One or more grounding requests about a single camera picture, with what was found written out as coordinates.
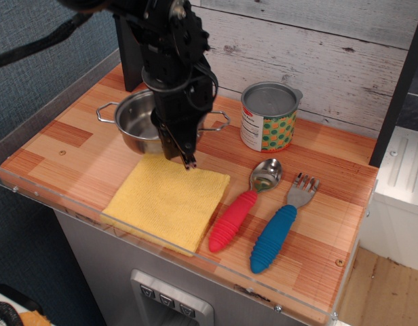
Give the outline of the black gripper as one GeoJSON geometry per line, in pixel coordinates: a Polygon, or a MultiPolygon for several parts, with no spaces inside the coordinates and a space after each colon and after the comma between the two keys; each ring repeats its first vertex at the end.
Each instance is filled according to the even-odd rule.
{"type": "Polygon", "coordinates": [[[218,79],[208,64],[195,64],[166,84],[142,70],[142,80],[154,95],[151,121],[158,129],[166,159],[180,156],[186,170],[197,168],[195,150],[199,128],[218,92],[218,79]]]}

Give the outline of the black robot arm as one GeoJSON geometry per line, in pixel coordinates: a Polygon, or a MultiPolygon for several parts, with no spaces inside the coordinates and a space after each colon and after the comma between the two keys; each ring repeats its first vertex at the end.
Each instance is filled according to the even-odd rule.
{"type": "Polygon", "coordinates": [[[196,168],[199,129],[212,111],[219,83],[205,53],[209,34],[189,1],[62,1],[79,13],[108,10],[123,18],[140,47],[141,77],[152,91],[151,121],[164,156],[196,168]]]}

